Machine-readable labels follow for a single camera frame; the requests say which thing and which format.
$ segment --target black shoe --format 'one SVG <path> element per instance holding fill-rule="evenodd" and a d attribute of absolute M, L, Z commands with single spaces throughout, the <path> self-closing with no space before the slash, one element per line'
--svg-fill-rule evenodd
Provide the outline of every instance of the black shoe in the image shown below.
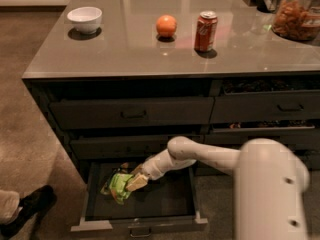
<path fill-rule="evenodd" d="M 53 193 L 51 186 L 46 185 L 35 190 L 30 195 L 21 199 L 22 210 L 18 217 L 8 225 L 1 225 L 1 234 L 4 237 L 13 237 L 24 224 L 37 212 L 48 211 L 57 201 L 57 196 Z"/>

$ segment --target kitchen counter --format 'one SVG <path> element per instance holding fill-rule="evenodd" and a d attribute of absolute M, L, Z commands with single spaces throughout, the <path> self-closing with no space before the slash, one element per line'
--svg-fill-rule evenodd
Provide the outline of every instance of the kitchen counter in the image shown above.
<path fill-rule="evenodd" d="M 102 9 L 97 35 L 81 36 L 68 22 L 80 6 Z M 196 22 L 214 10 L 214 51 L 193 49 Z M 170 14 L 178 28 L 173 42 L 157 39 L 158 17 Z M 290 74 L 320 70 L 320 39 L 302 43 L 270 29 L 273 14 L 242 0 L 71 0 L 23 78 L 231 76 Z"/>

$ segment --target white bowl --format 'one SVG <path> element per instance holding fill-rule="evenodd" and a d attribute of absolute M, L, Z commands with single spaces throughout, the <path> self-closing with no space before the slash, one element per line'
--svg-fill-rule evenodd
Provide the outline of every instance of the white bowl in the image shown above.
<path fill-rule="evenodd" d="M 82 34 L 93 34 L 100 27 L 102 11 L 96 7 L 80 7 L 70 11 L 67 18 Z"/>

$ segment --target glass jar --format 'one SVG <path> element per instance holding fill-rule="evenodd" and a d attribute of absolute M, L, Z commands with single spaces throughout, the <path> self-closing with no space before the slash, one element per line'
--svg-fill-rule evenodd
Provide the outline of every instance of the glass jar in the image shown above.
<path fill-rule="evenodd" d="M 291 40 L 315 39 L 320 33 L 320 0 L 281 0 L 272 30 Z"/>

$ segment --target red soda can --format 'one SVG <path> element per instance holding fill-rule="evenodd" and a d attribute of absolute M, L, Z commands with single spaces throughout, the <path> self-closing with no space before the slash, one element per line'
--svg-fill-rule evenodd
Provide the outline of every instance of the red soda can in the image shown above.
<path fill-rule="evenodd" d="M 204 11 L 200 13 L 194 43 L 194 49 L 196 51 L 208 52 L 212 50 L 217 24 L 218 17 L 214 11 Z"/>

